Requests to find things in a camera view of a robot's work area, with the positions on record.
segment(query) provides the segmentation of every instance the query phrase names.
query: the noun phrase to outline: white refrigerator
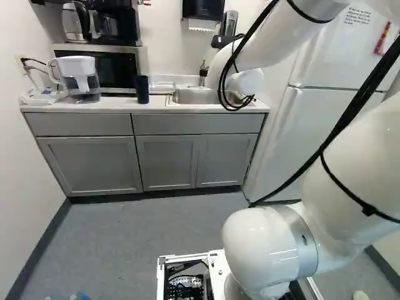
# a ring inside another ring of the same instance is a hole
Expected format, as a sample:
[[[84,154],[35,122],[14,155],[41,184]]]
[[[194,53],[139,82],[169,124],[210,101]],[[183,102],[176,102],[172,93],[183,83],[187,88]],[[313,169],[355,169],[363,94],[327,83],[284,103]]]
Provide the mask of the white refrigerator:
[[[289,179],[326,139],[382,58],[375,51],[387,25],[388,20],[367,5],[349,6],[295,54],[290,68],[286,67],[283,97],[273,99],[243,187],[251,202]],[[398,31],[391,25],[381,51]],[[361,114],[385,98],[399,69],[397,60]],[[301,199],[303,180],[304,175],[269,201]]]

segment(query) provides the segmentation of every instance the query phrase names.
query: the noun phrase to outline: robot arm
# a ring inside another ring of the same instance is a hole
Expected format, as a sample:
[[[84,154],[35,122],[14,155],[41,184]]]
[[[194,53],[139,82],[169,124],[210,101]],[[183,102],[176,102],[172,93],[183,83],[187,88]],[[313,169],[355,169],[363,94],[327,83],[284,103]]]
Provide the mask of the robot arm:
[[[400,1],[366,0],[371,7],[400,24]],[[243,94],[255,94],[263,90],[263,74],[254,71],[279,63],[295,51],[303,42],[318,33],[333,20],[347,5],[349,0],[280,0],[271,14],[249,40],[236,59],[240,77],[257,84],[237,83]],[[241,39],[234,43],[234,49]],[[231,57],[232,44],[220,50],[212,61],[206,78],[206,85],[218,89],[221,72]]]
[[[346,6],[335,1],[294,0],[295,9],[290,1],[281,0],[244,47],[237,59],[239,70],[278,63],[323,27],[304,19],[298,11],[300,7],[324,8],[324,14],[319,15],[322,19],[330,9],[337,14],[338,8]],[[400,24],[400,1],[366,2]],[[219,78],[219,68],[231,55],[230,47],[226,46],[229,52],[224,48],[211,65],[211,87]],[[396,219],[400,218],[399,123],[397,94],[355,120],[324,152],[324,162],[347,188]],[[367,246],[398,229],[396,222],[363,213],[318,159],[303,184],[302,203],[245,209],[227,219],[222,241],[232,276],[225,283],[225,294],[228,300],[279,299],[289,281],[340,268]],[[237,290],[246,296],[232,292]]]

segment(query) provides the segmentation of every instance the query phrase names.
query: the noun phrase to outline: wall outlet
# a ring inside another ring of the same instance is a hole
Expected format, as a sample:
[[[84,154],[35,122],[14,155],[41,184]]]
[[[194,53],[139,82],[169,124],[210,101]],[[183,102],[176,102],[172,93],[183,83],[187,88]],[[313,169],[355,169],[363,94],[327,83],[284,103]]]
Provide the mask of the wall outlet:
[[[24,64],[21,61],[21,58],[25,58],[25,57],[26,57],[25,55],[15,55],[14,56],[15,62],[17,63],[17,67],[18,67],[19,72],[21,73],[22,76],[28,75],[28,71],[26,71],[24,69]]]

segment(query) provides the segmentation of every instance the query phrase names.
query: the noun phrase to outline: microwave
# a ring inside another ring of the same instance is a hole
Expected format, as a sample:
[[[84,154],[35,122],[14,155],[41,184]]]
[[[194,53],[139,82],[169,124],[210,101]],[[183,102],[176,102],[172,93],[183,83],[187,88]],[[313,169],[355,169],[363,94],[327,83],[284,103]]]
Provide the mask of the microwave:
[[[106,94],[135,94],[134,78],[148,75],[146,47],[95,45],[95,44],[53,44],[57,58],[62,56],[92,56],[96,60],[100,92]]]

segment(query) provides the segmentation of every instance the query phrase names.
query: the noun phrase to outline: paper sign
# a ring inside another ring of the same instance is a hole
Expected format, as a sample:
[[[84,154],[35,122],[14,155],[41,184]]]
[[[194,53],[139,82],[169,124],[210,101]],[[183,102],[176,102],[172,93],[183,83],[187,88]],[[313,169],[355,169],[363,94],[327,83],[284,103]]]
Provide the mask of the paper sign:
[[[348,7],[338,16],[325,61],[327,63],[359,64],[361,51],[371,39],[371,26],[380,18],[368,9]]]

